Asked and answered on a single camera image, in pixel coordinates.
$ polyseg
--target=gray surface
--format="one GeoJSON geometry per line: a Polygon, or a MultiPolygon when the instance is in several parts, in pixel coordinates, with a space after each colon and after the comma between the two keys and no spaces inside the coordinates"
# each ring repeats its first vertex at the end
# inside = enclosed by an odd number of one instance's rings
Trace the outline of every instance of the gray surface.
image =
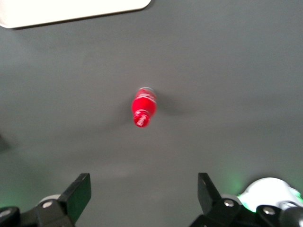
{"type": "Polygon", "coordinates": [[[25,211],[91,173],[84,226],[186,227],[198,172],[219,192],[263,176],[303,192],[303,2],[166,0],[0,28],[0,206],[25,211]],[[132,124],[138,88],[159,111],[132,124]]]}

